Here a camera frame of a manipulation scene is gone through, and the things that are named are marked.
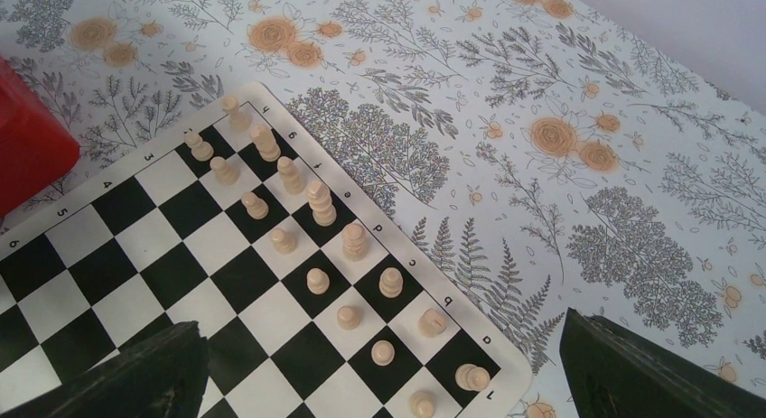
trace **white square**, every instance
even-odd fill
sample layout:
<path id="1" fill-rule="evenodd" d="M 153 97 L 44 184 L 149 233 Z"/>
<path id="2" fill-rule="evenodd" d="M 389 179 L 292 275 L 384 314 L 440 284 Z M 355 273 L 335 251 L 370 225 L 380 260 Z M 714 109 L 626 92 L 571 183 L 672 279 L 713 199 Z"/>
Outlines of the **white square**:
<path id="1" fill-rule="evenodd" d="M 109 337 L 119 347 L 162 314 L 163 306 L 154 297 L 144 278 L 134 275 L 93 305 L 93 311 Z"/>
<path id="2" fill-rule="evenodd" d="M 439 311 L 447 319 L 447 329 L 432 339 L 421 334 L 417 327 L 420 316 L 429 308 Z M 433 358 L 436 352 L 460 330 L 457 323 L 425 292 L 417 295 L 388 323 L 388 326 L 423 364 Z"/>
<path id="3" fill-rule="evenodd" d="M 292 233 L 295 236 L 296 247 L 295 251 L 290 254 L 280 254 L 274 250 L 274 245 L 271 243 L 271 236 L 266 233 L 265 236 L 253 244 L 258 255 L 263 258 L 271 271 L 280 280 L 285 278 L 287 274 L 290 274 L 296 267 L 306 261 L 310 256 L 319 251 L 319 247 L 313 242 L 313 240 L 306 234 L 304 229 L 298 224 L 293 217 L 287 217 L 284 221 L 277 225 L 278 228 L 282 228 L 288 233 Z"/>
<path id="4" fill-rule="evenodd" d="M 0 412 L 9 411 L 60 384 L 42 347 L 33 348 L 0 373 Z"/>
<path id="5" fill-rule="evenodd" d="M 239 318 L 269 356 L 311 321 L 282 283 L 251 303 Z"/>
<path id="6" fill-rule="evenodd" d="M 358 219 L 354 220 L 354 223 L 364 227 Z M 343 233 L 338 233 L 329 242 L 324 244 L 322 251 L 327 255 L 333 265 L 341 271 L 341 274 L 349 280 L 349 283 L 356 283 L 362 276 L 366 275 L 372 270 L 381 260 L 383 260 L 388 251 L 384 248 L 378 240 L 372 236 L 372 233 L 365 227 L 367 231 L 367 254 L 357 262 L 352 262 L 345 255 L 343 255 Z"/>
<path id="7" fill-rule="evenodd" d="M 197 180 L 177 152 L 172 151 L 139 172 L 135 179 L 141 183 L 156 206 L 165 203 Z"/>
<path id="8" fill-rule="evenodd" d="M 343 305 L 356 307 L 361 313 L 360 325 L 354 330 L 344 330 L 338 325 L 338 309 Z M 313 321 L 347 361 L 386 326 L 383 319 L 353 287 L 333 301 Z"/>
<path id="9" fill-rule="evenodd" d="M 239 418 L 287 416 L 301 397 L 271 359 L 261 364 L 226 395 Z"/>
<path id="10" fill-rule="evenodd" d="M 208 275 L 215 274 L 250 245 L 225 212 L 197 228 L 183 243 Z"/>
<path id="11" fill-rule="evenodd" d="M 317 178 L 311 167 L 309 167 L 303 159 L 296 158 L 293 160 L 293 162 L 295 163 L 295 167 L 298 168 L 298 171 L 301 173 L 301 175 L 303 175 L 304 182 L 307 185 L 310 181 Z M 287 210 L 287 212 L 290 214 L 295 213 L 299 208 L 301 208 L 301 206 L 308 202 L 306 200 L 305 189 L 301 191 L 300 194 L 294 195 L 288 193 L 287 190 L 285 190 L 285 184 L 282 182 L 282 178 L 279 177 L 279 173 L 266 179 L 264 185 L 266 185 L 268 190 L 274 194 L 274 197 L 279 201 L 279 204 L 284 206 L 285 210 Z"/>
<path id="12" fill-rule="evenodd" d="M 116 240 L 139 272 L 181 243 L 178 233 L 159 209 L 126 228 Z"/>
<path id="13" fill-rule="evenodd" d="M 309 395 L 306 405 L 316 418 L 349 416 L 349 411 L 352 416 L 372 416 L 383 407 L 348 363 Z"/>
<path id="14" fill-rule="evenodd" d="M 401 387 L 388 400 L 386 409 L 394 416 L 412 416 L 409 409 L 409 399 L 417 391 L 427 391 L 434 396 L 436 404 L 436 413 L 434 418 L 447 418 L 457 415 L 461 411 L 460 405 L 447 392 L 446 389 L 436 380 L 434 375 L 423 367 L 412 376 L 407 383 Z"/>
<path id="15" fill-rule="evenodd" d="M 200 183 L 216 200 L 221 209 L 226 210 L 234 203 L 239 203 L 242 194 L 254 190 L 261 184 L 261 180 L 250 170 L 250 167 L 242 161 L 239 155 L 234 154 L 226 160 L 229 165 L 239 170 L 237 181 L 231 186 L 224 186 L 218 182 L 214 172 L 208 172 L 200 178 Z"/>
<path id="16" fill-rule="evenodd" d="M 167 315 L 173 323 L 199 322 L 200 334 L 207 338 L 212 337 L 237 317 L 229 302 L 210 278 L 170 307 Z"/>
<path id="17" fill-rule="evenodd" d="M 70 267 L 112 238 L 104 220 L 88 205 L 45 233 L 61 261 Z"/>
<path id="18" fill-rule="evenodd" d="M 88 301 L 69 271 L 56 275 L 19 302 L 19 309 L 41 343 L 88 308 Z"/>

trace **tree print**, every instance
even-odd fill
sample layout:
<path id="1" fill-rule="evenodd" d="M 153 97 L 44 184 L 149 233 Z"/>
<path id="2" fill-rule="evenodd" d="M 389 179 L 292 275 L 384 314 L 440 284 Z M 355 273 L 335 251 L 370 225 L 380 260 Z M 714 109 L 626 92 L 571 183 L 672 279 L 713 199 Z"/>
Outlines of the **tree print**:
<path id="1" fill-rule="evenodd" d="M 139 145 L 149 141 L 181 117 L 182 95 L 156 90 L 130 77 L 127 82 L 109 75 L 105 88 L 93 90 L 89 103 L 106 108 L 107 118 L 88 126 L 79 136 L 84 154 L 107 168 Z"/>
<path id="2" fill-rule="evenodd" d="M 585 199 L 600 222 L 577 225 L 567 248 L 588 283 L 624 284 L 627 299 L 644 325 L 666 330 L 675 324 L 681 346 L 710 345 L 723 327 L 715 296 L 687 279 L 694 267 L 687 251 L 665 235 L 659 212 L 624 188 L 604 188 Z"/>
<path id="3" fill-rule="evenodd" d="M 491 107 L 514 105 L 529 97 L 540 99 L 557 83 L 574 87 L 562 78 L 550 55 L 542 52 L 542 40 L 526 28 L 511 27 L 500 37 L 492 33 L 472 36 L 476 42 L 457 42 L 463 50 L 460 58 L 469 68 L 488 62 L 495 69 L 490 80 L 495 94 L 485 98 Z"/>
<path id="4" fill-rule="evenodd" d="M 389 216 L 400 190 L 428 205 L 446 183 L 449 159 L 423 127 L 394 124 L 373 104 L 349 110 L 338 90 L 310 88 L 286 107 Z"/>
<path id="5" fill-rule="evenodd" d="M 162 67 L 166 74 L 173 77 L 173 87 L 184 93 L 191 93 L 189 103 L 195 109 L 202 109 L 224 95 L 223 81 L 218 75 L 201 74 L 200 79 L 196 79 L 194 67 L 186 61 L 168 60 Z"/>
<path id="6" fill-rule="evenodd" d="M 500 158 L 497 157 L 498 150 L 489 143 L 480 142 L 476 146 L 476 157 L 487 161 L 500 168 L 500 172 L 495 175 L 495 181 L 503 187 L 510 187 L 516 192 L 521 192 L 522 196 L 513 195 L 509 199 L 511 207 L 522 207 L 539 224 L 529 224 L 522 226 L 521 231 L 527 233 L 541 241 L 546 247 L 546 251 L 555 254 L 558 257 L 558 263 L 561 267 L 561 284 L 564 283 L 564 260 L 561 258 L 561 251 L 558 249 L 557 238 L 564 235 L 564 217 L 555 203 L 544 204 L 540 197 L 543 190 L 537 179 L 532 179 L 529 185 L 524 185 L 517 177 L 516 166 L 510 161 L 507 154 L 503 153 Z"/>
<path id="7" fill-rule="evenodd" d="M 170 5 L 170 13 L 180 19 L 183 24 L 193 30 L 199 31 L 210 24 L 218 24 L 229 33 L 234 33 L 229 28 L 231 23 L 239 21 L 245 13 L 242 0 L 133 0 L 146 5 Z M 224 17 L 217 17 L 211 12 L 221 12 Z"/>
<path id="8" fill-rule="evenodd" d="M 691 206 L 689 214 L 700 224 L 742 228 L 758 249 L 766 247 L 766 188 L 759 184 L 755 167 L 730 152 L 715 157 L 718 167 L 709 174 L 682 154 L 669 153 L 668 159 L 663 191 Z"/>
<path id="9" fill-rule="evenodd" d="M 17 31 L 16 43 L 26 48 L 50 52 L 64 43 L 61 37 L 69 25 L 62 16 L 74 0 L 19 0 L 8 21 L 24 22 Z"/>

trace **leaf print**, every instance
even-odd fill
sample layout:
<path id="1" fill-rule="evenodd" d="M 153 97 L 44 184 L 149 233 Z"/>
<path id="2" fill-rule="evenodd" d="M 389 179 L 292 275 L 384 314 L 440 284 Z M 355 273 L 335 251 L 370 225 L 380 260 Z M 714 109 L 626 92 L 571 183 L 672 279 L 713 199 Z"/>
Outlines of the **leaf print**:
<path id="1" fill-rule="evenodd" d="M 352 111 L 337 90 L 311 88 L 287 108 L 388 215 L 395 192 L 428 205 L 446 183 L 449 159 L 424 128 L 395 125 L 376 105 Z"/>
<path id="2" fill-rule="evenodd" d="M 105 84 L 104 89 L 93 90 L 89 103 L 106 108 L 109 115 L 79 136 L 84 154 L 102 169 L 178 121 L 182 100 L 182 95 L 170 90 L 149 94 L 149 85 L 134 77 L 125 83 L 109 75 Z"/>
<path id="3" fill-rule="evenodd" d="M 218 75 L 200 75 L 194 78 L 194 67 L 186 61 L 168 60 L 161 65 L 165 73 L 173 77 L 173 87 L 184 93 L 191 93 L 189 103 L 195 109 L 202 109 L 210 102 L 223 97 L 223 81 Z"/>
<path id="4" fill-rule="evenodd" d="M 759 185 L 756 169 L 740 156 L 716 156 L 718 168 L 703 174 L 697 165 L 678 153 L 668 154 L 660 188 L 691 205 L 690 215 L 716 228 L 743 228 L 758 249 L 766 247 L 766 189 Z"/>
<path id="5" fill-rule="evenodd" d="M 633 70 L 631 66 L 620 61 L 612 51 L 598 51 L 595 42 L 591 38 L 575 33 L 571 27 L 565 27 L 562 23 L 556 26 L 558 40 L 570 48 L 579 48 L 582 54 L 580 67 L 597 73 L 606 78 L 606 83 L 618 89 L 623 94 L 641 98 L 648 93 L 631 80 Z"/>
<path id="6" fill-rule="evenodd" d="M 548 88 L 561 82 L 574 87 L 561 76 L 561 69 L 547 53 L 542 41 L 524 27 L 509 28 L 500 37 L 492 33 L 474 33 L 473 41 L 458 41 L 463 50 L 460 58 L 474 67 L 490 62 L 495 69 L 491 79 L 492 96 L 485 100 L 491 107 L 514 105 L 528 97 L 540 99 Z"/>
<path id="7" fill-rule="evenodd" d="M 604 188 L 584 200 L 600 224 L 577 225 L 567 248 L 588 283 L 624 284 L 626 298 L 647 327 L 674 323 L 681 346 L 705 346 L 723 327 L 715 296 L 687 280 L 694 267 L 684 248 L 665 234 L 659 212 L 625 188 Z"/>
<path id="8" fill-rule="evenodd" d="M 64 43 L 61 37 L 69 22 L 62 18 L 74 0 L 19 0 L 8 21 L 25 22 L 17 31 L 16 43 L 50 52 Z"/>

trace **floral tablecloth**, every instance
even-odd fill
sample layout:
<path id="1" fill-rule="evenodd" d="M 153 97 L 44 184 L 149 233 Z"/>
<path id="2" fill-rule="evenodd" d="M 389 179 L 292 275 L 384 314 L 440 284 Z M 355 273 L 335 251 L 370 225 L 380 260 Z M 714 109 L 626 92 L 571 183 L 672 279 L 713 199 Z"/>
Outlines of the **floral tablecloth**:
<path id="1" fill-rule="evenodd" d="M 576 416 L 570 306 L 766 396 L 766 118 L 577 0 L 2 0 L 0 37 L 82 145 L 4 230 L 259 80 L 525 352 L 514 416 Z"/>

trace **black square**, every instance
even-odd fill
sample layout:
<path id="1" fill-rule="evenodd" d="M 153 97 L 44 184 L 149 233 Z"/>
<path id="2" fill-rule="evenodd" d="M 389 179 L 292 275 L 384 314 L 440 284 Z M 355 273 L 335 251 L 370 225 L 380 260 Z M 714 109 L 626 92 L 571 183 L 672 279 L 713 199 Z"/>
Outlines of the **black square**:
<path id="1" fill-rule="evenodd" d="M 170 320 L 167 314 L 160 314 L 156 319 L 152 320 L 148 325 L 139 330 L 128 341 L 123 343 L 122 346 L 119 347 L 120 353 L 125 352 L 129 348 L 132 348 L 136 344 L 141 343 L 145 339 L 150 339 L 163 330 L 170 328 L 172 325 L 173 322 Z"/>
<path id="2" fill-rule="evenodd" d="M 304 400 L 346 362 L 313 322 L 279 348 L 271 360 Z"/>
<path id="3" fill-rule="evenodd" d="M 379 366 L 372 360 L 372 346 L 382 339 L 390 342 L 395 351 L 394 360 L 387 366 Z M 388 326 L 385 326 L 354 354 L 349 359 L 349 365 L 383 404 L 423 367 L 423 364 Z"/>
<path id="4" fill-rule="evenodd" d="M 63 384 L 95 366 L 114 349 L 92 309 L 42 343 L 42 350 Z"/>
<path id="5" fill-rule="evenodd" d="M 268 359 L 239 317 L 210 337 L 208 348 L 210 377 L 224 395 Z"/>
<path id="6" fill-rule="evenodd" d="M 17 302 L 66 268 L 45 235 L 39 235 L 0 260 L 0 275 Z"/>
<path id="7" fill-rule="evenodd" d="M 455 401 L 460 406 L 465 407 L 478 393 L 466 391 L 455 382 L 455 372 L 463 364 L 474 364 L 482 367 L 490 373 L 490 377 L 495 377 L 500 371 L 500 367 L 495 361 L 464 330 L 459 330 L 444 347 L 436 352 L 436 355 L 425 364 L 425 367 L 454 397 Z"/>
<path id="8" fill-rule="evenodd" d="M 229 403 L 226 401 L 225 398 L 221 398 L 219 402 L 216 403 L 215 406 L 211 407 L 211 409 L 206 412 L 202 418 L 238 418 L 237 414 L 234 413 L 234 410 L 231 409 L 231 406 L 229 406 Z"/>
<path id="9" fill-rule="evenodd" d="M 192 183 L 160 206 L 160 211 L 181 239 L 189 237 L 221 213 L 215 199 L 200 181 Z"/>
<path id="10" fill-rule="evenodd" d="M 313 294 L 306 284 L 306 275 L 313 268 L 322 269 L 330 278 L 330 288 L 322 294 Z M 332 264 L 322 250 L 317 251 L 288 274 L 282 284 L 312 319 L 324 311 L 332 301 L 338 299 L 350 287 L 349 281 Z"/>
<path id="11" fill-rule="evenodd" d="M 253 193 L 260 199 L 263 199 L 268 205 L 268 214 L 266 214 L 265 218 L 253 219 L 248 215 L 248 211 L 242 203 L 234 203 L 226 209 L 226 214 L 229 215 L 231 222 L 239 228 L 239 231 L 242 232 L 242 235 L 251 244 L 259 240 L 289 216 L 287 210 L 282 207 L 282 204 L 279 203 L 265 185 L 258 185 L 253 190 Z"/>
<path id="12" fill-rule="evenodd" d="M 232 154 L 234 154 L 234 149 L 231 148 L 229 143 L 226 142 L 225 139 L 220 135 L 220 133 L 216 130 L 215 127 L 208 126 L 205 129 L 202 129 L 200 131 L 200 136 L 203 140 L 210 143 L 210 147 L 213 148 L 213 157 L 220 156 L 223 159 L 228 159 Z M 210 160 L 208 161 L 197 161 L 194 159 L 194 156 L 192 155 L 192 150 L 189 148 L 186 144 L 181 144 L 178 147 L 176 147 L 175 152 L 178 153 L 179 156 L 181 156 L 181 159 L 186 163 L 186 165 L 191 169 L 191 172 L 194 173 L 195 176 L 197 176 L 197 179 L 204 176 L 207 172 L 210 171 Z"/>
<path id="13" fill-rule="evenodd" d="M 166 310 L 208 278 L 205 270 L 183 243 L 146 267 L 141 276 Z"/>
<path id="14" fill-rule="evenodd" d="M 402 293 L 396 298 L 387 298 L 380 292 L 380 275 L 389 267 L 398 269 L 402 274 Z M 391 254 L 386 255 L 380 263 L 361 277 L 354 287 L 386 323 L 396 317 L 423 291 L 420 283 Z"/>
<path id="15" fill-rule="evenodd" d="M 293 150 L 293 147 L 290 147 L 290 144 L 277 131 L 272 129 L 271 133 L 274 134 L 276 145 L 279 146 L 280 156 L 287 156 L 290 159 L 298 157 L 298 153 Z M 255 144 L 248 144 L 238 152 L 238 155 L 261 181 L 266 181 L 266 179 L 276 174 L 276 161 L 272 163 L 265 161 Z"/>
<path id="16" fill-rule="evenodd" d="M 353 212 L 346 207 L 334 192 L 331 191 L 330 194 L 337 218 L 329 226 L 324 227 L 316 223 L 313 218 L 313 211 L 308 203 L 304 204 L 293 214 L 293 218 L 306 230 L 306 234 L 313 239 L 318 247 L 322 247 L 327 242 L 330 242 L 330 239 L 341 233 L 344 227 L 356 219 Z"/>
<path id="17" fill-rule="evenodd" d="M 91 204 L 113 235 L 154 210 L 154 202 L 135 177 L 118 184 Z"/>
<path id="18" fill-rule="evenodd" d="M 0 371 L 37 347 L 37 338 L 17 305 L 0 314 Z"/>
<path id="19" fill-rule="evenodd" d="M 237 314 L 279 282 L 252 246 L 223 265 L 210 279 Z"/>
<path id="20" fill-rule="evenodd" d="M 70 274 L 90 305 L 95 305 L 137 272 L 115 239 L 70 267 Z"/>

